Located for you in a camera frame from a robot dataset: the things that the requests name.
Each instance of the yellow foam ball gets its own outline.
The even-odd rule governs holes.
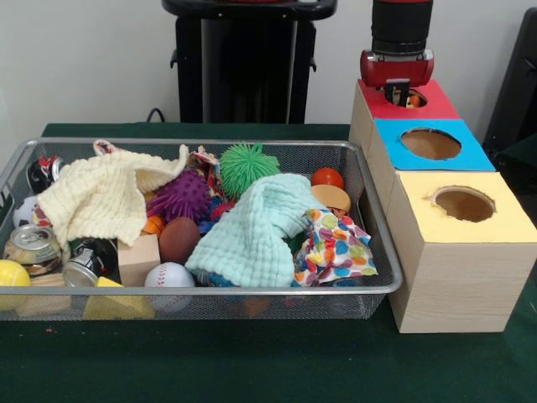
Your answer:
[[[27,287],[29,285],[30,276],[23,266],[12,260],[0,260],[0,286]],[[15,309],[24,301],[26,301],[26,296],[0,296],[0,311]]]

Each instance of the yellow towel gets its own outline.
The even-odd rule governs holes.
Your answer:
[[[133,246],[147,222],[143,194],[175,179],[185,168],[188,147],[178,160],[122,152],[77,160],[38,195],[56,237],[70,257],[68,242],[78,238],[115,239]]]

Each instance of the table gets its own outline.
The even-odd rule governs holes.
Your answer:
[[[44,136],[345,139],[348,126],[51,124]],[[6,402],[520,401],[537,396],[537,289],[502,334],[369,321],[3,322]]]

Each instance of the can lid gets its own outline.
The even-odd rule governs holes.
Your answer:
[[[86,266],[76,262],[67,262],[64,265],[64,282],[70,287],[93,287],[97,276]]]
[[[60,170],[64,167],[65,162],[60,158],[56,157],[54,162],[52,163],[52,180],[56,182],[60,178]]]
[[[23,225],[11,233],[11,242],[21,249],[41,250],[55,241],[55,235],[50,227],[38,227],[35,224]]]

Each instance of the metal basket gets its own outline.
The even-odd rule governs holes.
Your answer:
[[[0,176],[0,189],[7,202],[0,224],[0,246],[13,231],[13,209],[30,189],[25,170],[41,156],[60,155],[66,163],[94,156],[93,139],[36,139],[21,144]],[[178,156],[179,145],[190,149],[203,144],[208,152],[222,154],[230,145],[241,143],[225,140],[159,140],[114,139],[123,149],[160,155],[166,159]],[[107,304],[127,301],[131,296],[159,296],[173,299],[188,296],[190,304],[182,311],[156,312],[155,319],[368,319],[384,296],[399,288],[402,281],[395,253],[377,193],[362,151],[346,142],[264,141],[263,152],[278,157],[280,169],[310,177],[321,167],[339,170],[353,200],[351,216],[371,235],[371,249],[378,275],[363,278],[356,287],[316,288],[70,288],[70,287],[0,287],[2,298],[19,298],[37,309],[0,311],[0,320],[82,320],[90,298],[99,299],[102,309]],[[260,304],[256,311],[252,306]]]

